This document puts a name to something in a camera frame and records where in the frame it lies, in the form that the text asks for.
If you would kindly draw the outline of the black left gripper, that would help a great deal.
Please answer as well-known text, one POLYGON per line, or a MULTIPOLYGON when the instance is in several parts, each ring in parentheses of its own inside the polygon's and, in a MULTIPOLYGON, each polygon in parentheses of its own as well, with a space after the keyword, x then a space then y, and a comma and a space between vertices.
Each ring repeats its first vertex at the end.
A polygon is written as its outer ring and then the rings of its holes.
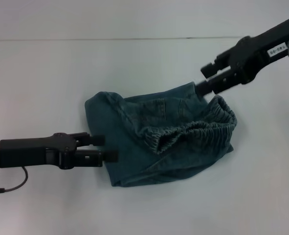
POLYGON ((54 165, 60 169, 102 167, 118 162, 118 151, 76 150, 82 146, 104 146, 105 136, 87 132, 55 133, 50 137, 0 141, 0 168, 54 165))

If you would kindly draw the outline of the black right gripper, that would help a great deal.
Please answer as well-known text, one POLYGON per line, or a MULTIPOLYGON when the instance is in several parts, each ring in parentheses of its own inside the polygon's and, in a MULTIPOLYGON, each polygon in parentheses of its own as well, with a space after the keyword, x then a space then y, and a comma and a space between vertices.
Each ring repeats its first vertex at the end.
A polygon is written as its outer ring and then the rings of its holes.
POLYGON ((250 38, 245 48, 219 54, 213 63, 201 68, 206 80, 196 84, 195 90, 205 96, 245 85, 253 81, 261 69, 285 56, 289 57, 289 19, 250 38))

